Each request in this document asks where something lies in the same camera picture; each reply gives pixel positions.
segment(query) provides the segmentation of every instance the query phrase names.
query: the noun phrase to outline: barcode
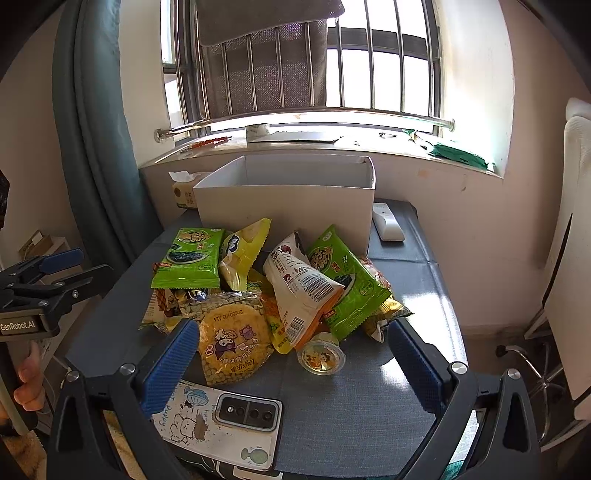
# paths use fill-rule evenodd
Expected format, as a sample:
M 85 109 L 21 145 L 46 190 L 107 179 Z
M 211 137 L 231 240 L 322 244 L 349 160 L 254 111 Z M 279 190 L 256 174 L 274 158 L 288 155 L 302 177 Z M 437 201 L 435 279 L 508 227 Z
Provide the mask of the barcode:
M 291 321 L 288 329 L 285 331 L 285 336 L 289 340 L 290 343 L 293 343 L 296 338 L 299 337 L 300 332 L 304 328 L 304 320 L 294 317 Z
M 330 283 L 326 281 L 321 273 L 312 274 L 302 279 L 300 284 L 304 291 L 315 301 L 319 301 L 332 290 Z

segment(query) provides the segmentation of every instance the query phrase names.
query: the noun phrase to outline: metal railing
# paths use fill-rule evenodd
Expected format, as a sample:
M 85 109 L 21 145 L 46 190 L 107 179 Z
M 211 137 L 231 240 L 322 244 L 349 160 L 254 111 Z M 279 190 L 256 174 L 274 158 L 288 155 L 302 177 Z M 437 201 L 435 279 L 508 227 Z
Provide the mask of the metal railing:
M 222 55 L 222 66 L 223 66 L 223 80 L 225 84 L 225 93 L 226 93 L 226 102 L 228 107 L 228 116 L 212 118 L 210 116 L 210 109 L 207 99 L 207 89 L 206 89 L 206 74 L 203 68 L 203 51 L 202 47 L 199 43 L 199 30 L 197 28 L 197 16 L 194 12 L 191 12 L 192 18 L 192 25 L 191 25 L 191 34 L 193 35 L 194 41 L 188 42 L 189 45 L 193 45 L 195 51 L 193 52 L 193 62 L 195 65 L 195 84 L 199 87 L 197 90 L 199 108 L 202 113 L 202 119 L 187 123 L 185 125 L 180 125 L 179 127 L 170 128 L 170 129 L 158 129 L 154 132 L 154 136 L 156 141 L 160 142 L 163 139 L 170 138 L 174 135 L 183 134 L 185 132 L 190 132 L 194 130 L 199 130 L 201 128 L 207 127 L 211 124 L 217 122 L 223 122 L 231 119 L 239 119 L 239 118 L 249 118 L 253 116 L 260 116 L 260 115 L 269 115 L 269 114 L 277 114 L 277 113 L 311 113 L 311 112 L 353 112 L 353 113 L 378 113 L 380 115 L 388 115 L 397 118 L 404 118 L 410 120 L 419 120 L 426 122 L 434 127 L 441 127 L 453 130 L 455 127 L 454 120 L 447 120 L 443 118 L 439 118 L 435 115 L 438 113 L 439 107 L 436 109 L 435 104 L 435 92 L 434 92 L 434 54 L 433 54 L 433 38 L 432 35 L 436 34 L 436 32 L 432 31 L 433 25 L 431 24 L 434 21 L 434 15 L 432 12 L 433 6 L 430 5 L 428 2 L 431 0 L 421 0 L 423 4 L 423 13 L 425 17 L 425 24 L 426 24 L 426 31 L 427 31 L 427 38 L 426 38 L 426 60 L 428 63 L 428 109 L 427 115 L 418 115 L 415 113 L 405 112 L 405 72 L 404 72 L 404 37 L 408 37 L 408 35 L 403 35 L 401 32 L 401 22 L 400 22 L 400 15 L 398 12 L 398 3 L 397 0 L 392 0 L 394 3 L 394 11 L 396 16 L 396 25 L 397 25 L 397 33 L 395 34 L 397 38 L 397 53 L 398 58 L 400 60 L 400 111 L 390 111 L 390 110 L 382 110 L 375 108 L 375 69 L 374 69 L 374 31 L 372 31 L 371 23 L 369 20 L 369 8 L 368 8 L 368 0 L 363 0 L 364 7 L 365 7 L 365 19 L 366 19 L 366 48 L 368 51 L 369 56 L 369 94 L 370 94 L 370 108 L 349 108 L 345 107 L 345 76 L 343 72 L 343 41 L 342 41 L 342 32 L 341 26 L 339 24 L 339 19 L 336 18 L 335 21 L 335 30 L 336 30 L 336 50 L 337 50 L 337 63 L 339 69 L 339 99 L 340 99 L 340 106 L 339 107 L 329 107 L 329 106 L 320 106 L 315 105 L 314 103 L 314 81 L 313 81 L 313 65 L 312 65 L 312 54 L 311 54 L 311 44 L 310 44 L 310 23 L 305 22 L 303 24 L 304 29 L 304 48 L 306 54 L 306 65 L 307 65 L 307 77 L 308 77 L 308 84 L 310 88 L 310 105 L 309 106 L 299 106 L 297 108 L 285 108 L 285 81 L 286 78 L 283 75 L 283 63 L 281 59 L 281 39 L 280 39 L 280 31 L 279 28 L 276 27 L 274 29 L 275 33 L 275 52 L 277 55 L 277 75 L 278 75 L 278 95 L 280 100 L 280 108 L 278 109 L 266 109 L 266 110 L 259 110 L 257 105 L 257 98 L 256 98 L 256 84 L 255 84 L 255 70 L 254 70 L 254 62 L 253 62 L 253 55 L 252 55 L 252 36 L 246 36 L 246 54 L 248 56 L 248 70 L 249 70 L 249 81 L 251 84 L 251 92 L 252 92 L 252 105 L 254 110 L 251 112 L 244 112 L 239 114 L 233 114 L 232 109 L 232 92 L 230 88 L 230 76 L 228 73 L 228 58 L 226 52 L 226 43 L 221 45 L 221 55 Z M 178 41 L 178 21 L 175 22 L 175 40 L 177 44 Z M 184 103 L 184 95 L 181 95 L 181 103 Z

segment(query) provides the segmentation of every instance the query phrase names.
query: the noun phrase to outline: screw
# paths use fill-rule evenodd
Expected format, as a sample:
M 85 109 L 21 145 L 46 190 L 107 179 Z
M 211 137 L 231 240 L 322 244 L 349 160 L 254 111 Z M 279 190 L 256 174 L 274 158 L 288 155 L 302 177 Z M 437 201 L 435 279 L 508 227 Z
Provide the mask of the screw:
M 516 368 L 510 368 L 507 370 L 507 375 L 509 375 L 509 378 L 512 378 L 513 380 L 519 380 L 521 378 L 521 374 Z
M 468 367 L 464 365 L 462 362 L 453 362 L 452 370 L 458 375 L 463 375 L 468 371 Z
M 119 373 L 122 375 L 131 375 L 135 372 L 135 365 L 134 364 L 123 364 L 119 367 Z
M 80 372 L 78 370 L 72 370 L 71 372 L 68 372 L 66 375 L 67 382 L 75 382 L 79 378 L 80 378 Z

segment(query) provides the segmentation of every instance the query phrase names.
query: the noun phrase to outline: person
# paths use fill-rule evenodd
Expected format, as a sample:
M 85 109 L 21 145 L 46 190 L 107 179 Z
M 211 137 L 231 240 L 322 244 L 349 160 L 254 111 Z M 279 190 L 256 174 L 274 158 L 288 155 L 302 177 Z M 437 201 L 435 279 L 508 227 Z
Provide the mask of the person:
M 30 354 L 17 368 L 22 385 L 14 391 L 14 400 L 25 410 L 38 411 L 45 404 L 45 389 L 43 388 L 43 373 L 41 372 L 41 355 L 37 342 L 31 342 Z M 121 426 L 113 412 L 103 412 L 127 474 L 134 480 L 145 480 L 145 475 L 135 460 L 121 432 Z M 4 442 L 10 454 L 17 461 L 22 471 L 31 480 L 46 480 L 47 455 L 35 432 L 19 436 L 13 431 L 8 414 L 0 403 L 0 442 Z M 203 480 L 202 475 L 195 470 L 188 470 L 192 480 Z

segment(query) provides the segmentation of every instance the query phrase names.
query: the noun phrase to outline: white chair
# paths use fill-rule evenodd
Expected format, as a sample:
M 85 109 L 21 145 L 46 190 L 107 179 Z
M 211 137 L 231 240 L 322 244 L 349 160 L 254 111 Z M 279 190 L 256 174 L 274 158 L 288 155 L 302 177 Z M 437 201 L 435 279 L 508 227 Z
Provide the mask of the white chair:
M 546 440 L 548 450 L 591 423 L 591 105 L 571 98 L 566 108 L 564 129 L 564 176 L 560 212 L 550 254 L 544 270 L 545 292 L 541 307 L 524 337 L 531 339 L 551 333 L 561 364 L 548 371 L 548 350 L 543 373 L 539 373 L 519 347 L 508 345 L 526 359 L 538 377 L 530 391 L 540 391 L 546 401 L 546 419 L 540 442 L 550 426 L 547 390 L 564 371 L 574 401 L 575 420 L 562 432 Z M 549 323 L 551 332 L 540 331 Z M 501 347 L 498 355 L 504 354 Z

